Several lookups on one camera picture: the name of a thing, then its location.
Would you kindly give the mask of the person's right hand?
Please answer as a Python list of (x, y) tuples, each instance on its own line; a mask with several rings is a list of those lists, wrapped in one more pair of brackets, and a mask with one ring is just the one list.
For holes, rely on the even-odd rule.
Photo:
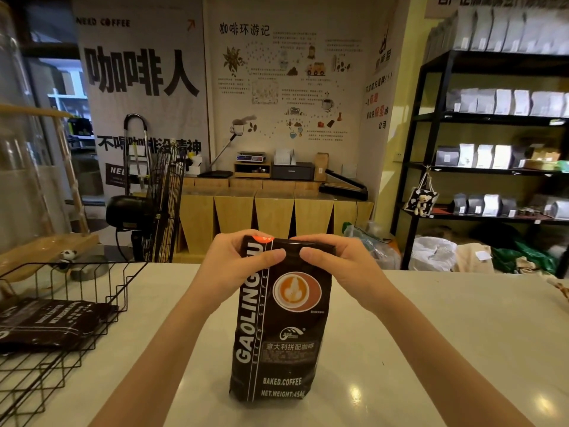
[(317, 234), (293, 240), (333, 246), (335, 252), (331, 254), (339, 258), (339, 273), (332, 276), (363, 308), (378, 314), (381, 296), (390, 283), (359, 239)]

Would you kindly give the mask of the person's left hand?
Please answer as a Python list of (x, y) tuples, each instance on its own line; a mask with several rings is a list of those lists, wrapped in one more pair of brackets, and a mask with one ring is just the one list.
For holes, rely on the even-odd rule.
[(238, 249), (246, 236), (268, 237), (254, 229), (217, 235), (198, 271), (188, 293), (202, 310), (213, 313), (244, 282), (242, 259)]

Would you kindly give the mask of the black coffee bag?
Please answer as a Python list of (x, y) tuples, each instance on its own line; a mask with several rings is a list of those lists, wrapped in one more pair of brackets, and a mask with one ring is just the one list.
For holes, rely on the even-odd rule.
[(238, 295), (230, 393), (240, 402), (301, 400), (317, 370), (332, 276), (300, 258), (303, 247), (334, 255), (326, 243), (245, 236), (239, 253), (283, 249), (285, 259), (254, 272)]
[(25, 298), (0, 312), (0, 355), (76, 350), (117, 311), (109, 303)]

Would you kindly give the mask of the person's left forearm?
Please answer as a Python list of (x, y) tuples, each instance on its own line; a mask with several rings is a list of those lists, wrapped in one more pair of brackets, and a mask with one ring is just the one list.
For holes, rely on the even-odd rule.
[(194, 279), (88, 427), (163, 427), (207, 319), (239, 286)]

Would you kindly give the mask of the wooden panelled counter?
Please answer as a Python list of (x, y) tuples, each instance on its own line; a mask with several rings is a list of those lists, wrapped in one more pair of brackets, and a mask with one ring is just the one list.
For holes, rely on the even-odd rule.
[(174, 263), (199, 264), (220, 233), (258, 229), (277, 238), (365, 227), (374, 203), (321, 193), (316, 181), (185, 178)]

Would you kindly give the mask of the small wooden shelf box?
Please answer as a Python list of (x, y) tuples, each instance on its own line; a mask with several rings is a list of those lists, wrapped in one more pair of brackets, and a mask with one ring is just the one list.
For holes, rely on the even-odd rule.
[(270, 179), (273, 164), (271, 162), (236, 162), (233, 168), (236, 178)]

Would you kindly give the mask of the black floor fan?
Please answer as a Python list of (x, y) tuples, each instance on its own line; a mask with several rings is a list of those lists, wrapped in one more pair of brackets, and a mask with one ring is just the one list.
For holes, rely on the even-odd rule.
[(180, 224), (186, 148), (174, 141), (146, 156), (146, 175), (130, 173), (130, 152), (121, 179), (124, 194), (110, 198), (106, 222), (119, 232), (130, 232), (134, 262), (173, 261)]

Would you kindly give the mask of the hanging tote with teddy bear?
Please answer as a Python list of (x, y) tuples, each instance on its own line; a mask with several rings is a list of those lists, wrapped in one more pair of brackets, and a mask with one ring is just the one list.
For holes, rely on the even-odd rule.
[(432, 176), (428, 168), (423, 174), (419, 186), (414, 187), (411, 191), (403, 210), (421, 218), (430, 217), (438, 198), (439, 193), (435, 191), (432, 185)]

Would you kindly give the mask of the black metal shelf rack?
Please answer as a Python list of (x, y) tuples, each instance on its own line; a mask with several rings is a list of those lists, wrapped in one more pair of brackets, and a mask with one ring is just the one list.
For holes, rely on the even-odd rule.
[[(423, 64), (411, 108), (409, 132), (395, 198), (390, 231), (400, 238), (401, 268), (409, 270), (416, 237), (437, 223), (460, 223), (469, 235), (490, 246), (505, 246), (515, 238), (559, 261), (555, 275), (569, 272), (569, 120), (548, 117), (482, 115), (445, 110), (451, 89), (495, 88), (569, 92), (569, 56), (451, 50)], [(511, 145), (507, 170), (435, 165), (439, 146), (473, 143)], [(552, 147), (561, 156), (557, 171), (522, 167), (529, 147)], [(427, 169), (439, 198), (431, 216), (421, 218), (403, 210), (411, 191)], [(517, 200), (514, 218), (453, 215), (457, 193), (498, 194)]]

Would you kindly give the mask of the silver hand truck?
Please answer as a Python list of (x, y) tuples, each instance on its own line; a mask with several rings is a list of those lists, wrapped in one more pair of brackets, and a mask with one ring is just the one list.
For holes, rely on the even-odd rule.
[[(129, 124), (132, 120), (139, 120), (142, 123), (143, 139), (138, 140), (136, 135), (129, 134)], [(124, 193), (127, 196), (132, 192), (131, 166), (135, 166), (135, 183), (144, 191), (150, 183), (151, 171), (151, 151), (148, 144), (147, 123), (143, 116), (137, 113), (127, 114), (124, 119)]]

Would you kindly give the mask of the green plastic bag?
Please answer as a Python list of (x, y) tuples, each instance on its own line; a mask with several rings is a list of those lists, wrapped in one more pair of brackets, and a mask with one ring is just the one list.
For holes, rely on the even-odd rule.
[(523, 267), (533, 264), (537, 270), (555, 274), (559, 261), (548, 253), (533, 248), (522, 239), (515, 238), (505, 246), (491, 246), (492, 264), (495, 270), (518, 274)]

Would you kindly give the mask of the wooden rod stand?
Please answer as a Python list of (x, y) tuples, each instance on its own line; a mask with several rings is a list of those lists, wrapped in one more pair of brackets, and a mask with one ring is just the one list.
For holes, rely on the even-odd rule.
[(65, 111), (31, 107), (31, 106), (16, 106), (0, 103), (0, 114), (2, 115), (26, 115), (31, 117), (50, 117), (53, 121), (54, 128), (58, 137), (61, 158), (63, 160), (65, 172), (68, 179), (69, 188), (73, 197), (73, 205), (78, 217), (80, 230), (82, 236), (89, 236), (90, 230), (87, 222), (84, 204), (82, 202), (81, 194), (79, 191), (79, 182), (75, 174), (72, 164), (72, 156), (67, 143), (67, 137), (64, 131), (63, 119), (72, 117), (70, 113)]

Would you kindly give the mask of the row of pale grey pouches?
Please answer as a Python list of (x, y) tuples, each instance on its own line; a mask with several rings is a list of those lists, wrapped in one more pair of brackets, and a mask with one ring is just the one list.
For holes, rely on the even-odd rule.
[(477, 87), (451, 89), (446, 94), (445, 110), (454, 113), (569, 120), (569, 92)]

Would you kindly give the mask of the row of tall grey bags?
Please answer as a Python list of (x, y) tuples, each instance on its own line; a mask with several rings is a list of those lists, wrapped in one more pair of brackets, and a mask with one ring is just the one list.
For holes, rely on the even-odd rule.
[(460, 7), (431, 28), (423, 64), (451, 50), (569, 56), (569, 8)]

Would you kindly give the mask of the illustrated wall poster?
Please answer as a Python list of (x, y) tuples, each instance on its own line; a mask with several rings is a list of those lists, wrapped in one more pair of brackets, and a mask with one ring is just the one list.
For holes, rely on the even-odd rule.
[(241, 147), (341, 148), (359, 130), (364, 36), (357, 14), (222, 6), (211, 18), (216, 133), (247, 116)]

